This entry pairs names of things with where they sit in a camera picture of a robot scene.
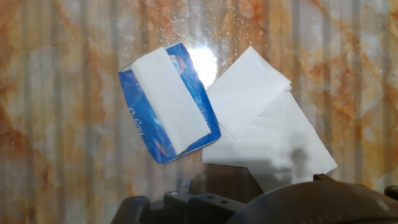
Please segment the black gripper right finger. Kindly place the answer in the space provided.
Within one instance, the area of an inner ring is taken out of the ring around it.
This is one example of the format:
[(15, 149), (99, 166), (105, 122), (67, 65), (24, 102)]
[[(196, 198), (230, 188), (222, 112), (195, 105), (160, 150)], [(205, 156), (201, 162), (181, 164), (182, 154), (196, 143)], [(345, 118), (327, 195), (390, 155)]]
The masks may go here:
[(171, 223), (226, 223), (246, 204), (212, 193), (193, 195), (190, 179), (182, 179), (178, 190), (167, 192), (164, 205), (173, 215)]

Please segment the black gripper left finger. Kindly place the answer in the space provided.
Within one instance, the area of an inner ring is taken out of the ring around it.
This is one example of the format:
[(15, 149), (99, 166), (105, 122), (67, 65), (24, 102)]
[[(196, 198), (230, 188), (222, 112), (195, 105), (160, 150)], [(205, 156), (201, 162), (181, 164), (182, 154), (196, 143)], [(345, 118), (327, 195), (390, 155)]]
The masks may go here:
[(122, 201), (111, 224), (137, 224), (149, 213), (150, 200), (145, 196), (128, 197)]

